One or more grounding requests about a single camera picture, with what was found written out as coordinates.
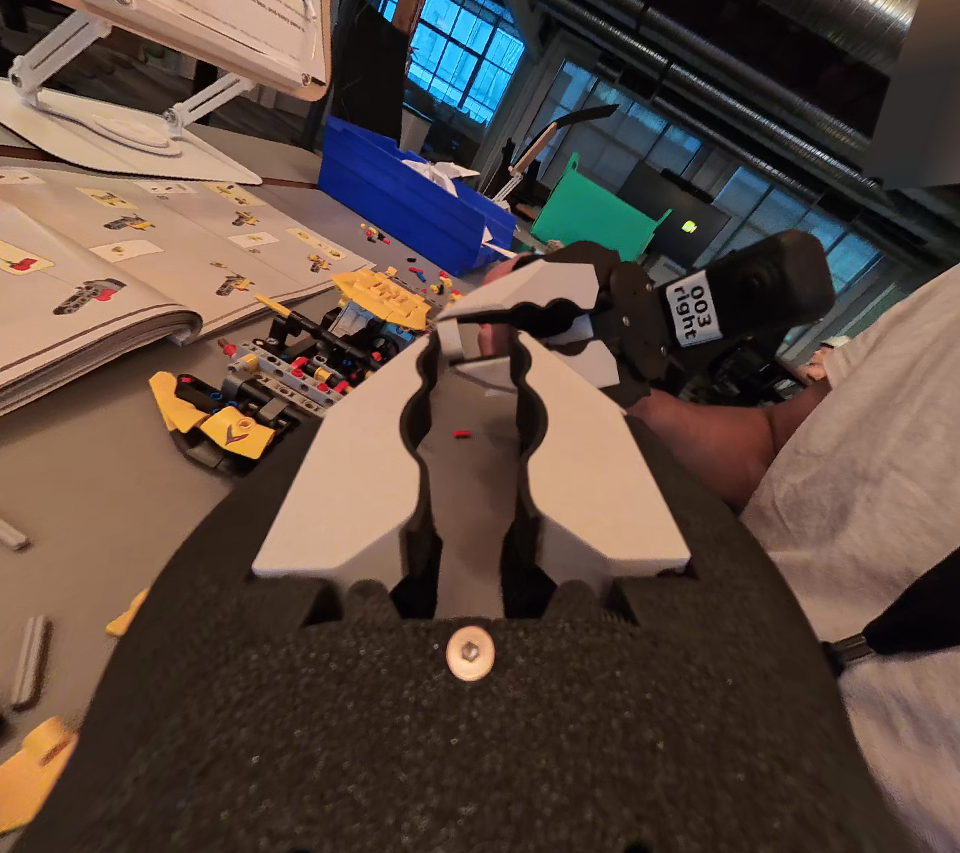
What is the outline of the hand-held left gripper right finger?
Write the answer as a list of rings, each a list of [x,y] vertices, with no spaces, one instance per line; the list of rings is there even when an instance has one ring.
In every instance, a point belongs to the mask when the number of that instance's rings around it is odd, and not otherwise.
[[[542,617],[559,588],[606,600],[626,580],[682,575],[690,547],[624,410],[529,333],[510,342],[515,510],[502,545],[506,617]]]

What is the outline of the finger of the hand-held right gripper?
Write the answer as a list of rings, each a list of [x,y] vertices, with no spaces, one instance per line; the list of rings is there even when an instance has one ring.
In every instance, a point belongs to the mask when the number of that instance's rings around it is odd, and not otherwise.
[[[603,342],[590,339],[571,342],[577,352],[565,353],[529,333],[520,333],[515,354],[467,358],[462,327],[471,324],[522,331],[522,320],[508,312],[444,315],[436,324],[440,353],[464,380],[489,391],[519,394],[525,388],[534,394],[600,394],[620,383],[618,362]]]
[[[595,307],[599,290],[592,264],[537,257],[463,295],[438,315],[436,324],[523,324],[545,319],[557,304],[561,313],[571,312],[576,319]]]

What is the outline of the partly built toy car model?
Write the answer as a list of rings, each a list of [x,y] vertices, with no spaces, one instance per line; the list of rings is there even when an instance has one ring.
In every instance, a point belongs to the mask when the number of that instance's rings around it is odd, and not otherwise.
[[[220,384],[154,374],[150,391],[176,450],[210,472],[243,477],[298,428],[322,421],[423,336],[405,323],[415,302],[398,275],[395,268],[335,274],[340,297],[320,320],[258,294],[269,331],[218,340],[228,359]]]

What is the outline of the instruction booklet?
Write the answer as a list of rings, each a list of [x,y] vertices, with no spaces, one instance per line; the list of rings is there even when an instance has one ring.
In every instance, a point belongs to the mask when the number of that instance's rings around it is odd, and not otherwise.
[[[192,343],[373,262],[235,183],[1,174],[1,414],[138,348]]]

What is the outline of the person's right forearm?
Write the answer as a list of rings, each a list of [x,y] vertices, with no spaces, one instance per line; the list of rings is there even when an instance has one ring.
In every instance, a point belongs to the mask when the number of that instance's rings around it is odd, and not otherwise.
[[[786,402],[753,408],[689,403],[652,390],[628,413],[696,480],[741,512],[777,455],[831,389],[821,379]]]

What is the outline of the desk lamp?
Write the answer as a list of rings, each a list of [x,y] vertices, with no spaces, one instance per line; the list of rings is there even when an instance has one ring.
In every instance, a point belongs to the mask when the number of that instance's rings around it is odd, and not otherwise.
[[[506,180],[500,184],[496,192],[493,187],[489,187],[485,196],[494,203],[503,203],[509,198],[510,193],[519,187],[522,183],[526,171],[541,154],[541,152],[551,143],[555,135],[562,129],[572,127],[582,123],[591,123],[606,119],[618,111],[617,103],[608,103],[591,108],[567,113],[553,119],[541,132],[534,137],[526,149],[519,157],[505,166]]]

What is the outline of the grey desk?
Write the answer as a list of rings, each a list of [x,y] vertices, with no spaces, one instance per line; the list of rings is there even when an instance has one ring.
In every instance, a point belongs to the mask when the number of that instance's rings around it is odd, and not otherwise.
[[[151,585],[231,490],[168,438],[149,389],[158,371],[222,381],[218,339],[162,340],[2,418],[2,518],[30,543],[2,547],[2,760],[50,717],[77,727],[114,650],[106,625]],[[503,614],[498,564],[514,513],[516,397],[443,369],[428,465],[443,542],[437,615]]]

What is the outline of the green plastic bin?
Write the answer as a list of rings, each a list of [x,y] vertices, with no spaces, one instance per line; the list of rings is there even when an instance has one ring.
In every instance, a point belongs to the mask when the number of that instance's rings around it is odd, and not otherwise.
[[[613,250],[624,262],[638,261],[673,209],[651,217],[582,175],[579,164],[575,152],[535,219],[531,235],[542,244],[557,241],[565,247],[588,241]]]

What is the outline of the large scatter of coloured pins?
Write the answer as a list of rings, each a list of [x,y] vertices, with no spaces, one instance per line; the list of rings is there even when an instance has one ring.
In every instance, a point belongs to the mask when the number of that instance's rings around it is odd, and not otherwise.
[[[415,283],[410,283],[406,273],[401,272],[394,280],[414,299],[412,313],[405,323],[414,332],[422,334],[423,348],[417,347],[414,372],[423,382],[416,388],[410,402],[404,407],[401,416],[401,431],[411,442],[421,442],[433,426],[431,411],[431,393],[437,386],[440,373],[440,339],[436,330],[437,315],[432,312],[446,305],[437,303],[437,296],[456,295],[453,280],[445,271],[439,271],[437,281],[429,283],[429,277],[414,264],[409,265]]]

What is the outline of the black television screen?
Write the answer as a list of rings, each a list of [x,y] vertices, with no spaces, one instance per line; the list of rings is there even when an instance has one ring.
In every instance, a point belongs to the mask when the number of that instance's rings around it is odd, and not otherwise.
[[[654,221],[645,253],[687,270],[733,221],[709,201],[708,194],[681,186],[679,177],[670,171],[664,175],[644,161],[633,167],[617,196]]]

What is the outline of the blue plastic bin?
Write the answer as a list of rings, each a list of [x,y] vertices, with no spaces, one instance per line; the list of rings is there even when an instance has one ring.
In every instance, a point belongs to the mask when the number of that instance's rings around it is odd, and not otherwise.
[[[393,139],[331,117],[318,188],[444,271],[460,276],[510,250],[516,219],[460,178],[453,192],[420,172],[426,162]]]

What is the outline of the large window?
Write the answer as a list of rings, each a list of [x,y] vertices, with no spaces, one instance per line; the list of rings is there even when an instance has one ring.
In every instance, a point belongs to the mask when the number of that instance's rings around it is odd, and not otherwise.
[[[524,53],[506,0],[425,0],[406,78],[435,102],[487,127]]]

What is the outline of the dark board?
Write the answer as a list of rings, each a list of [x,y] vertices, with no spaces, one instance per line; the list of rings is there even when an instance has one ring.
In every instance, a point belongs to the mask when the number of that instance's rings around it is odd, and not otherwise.
[[[334,69],[331,117],[393,140],[402,137],[409,35],[359,0]]]

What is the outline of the pile of yellow body panels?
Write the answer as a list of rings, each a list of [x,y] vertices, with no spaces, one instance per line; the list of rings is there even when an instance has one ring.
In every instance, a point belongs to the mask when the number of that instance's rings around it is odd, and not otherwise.
[[[26,620],[9,683],[8,706],[14,712],[32,708],[40,698],[52,632],[52,621],[45,615]],[[2,763],[3,836],[27,826],[42,810],[78,739],[76,732],[67,729],[59,717],[52,716],[30,730],[18,751]]]

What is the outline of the instruction sheet on stand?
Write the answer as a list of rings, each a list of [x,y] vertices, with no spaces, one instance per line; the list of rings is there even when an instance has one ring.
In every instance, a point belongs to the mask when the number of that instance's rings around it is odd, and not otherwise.
[[[329,81],[317,99],[305,101],[144,38],[99,15],[48,1],[67,7],[69,14],[45,37],[14,58],[2,79],[2,126],[41,151],[74,166],[147,178],[258,185],[262,181],[260,176],[199,139],[188,127],[257,87],[270,88],[304,103],[317,103],[330,91],[330,23]],[[64,67],[116,29],[211,64],[222,75],[208,88],[167,107],[160,115],[47,88],[47,82]]]

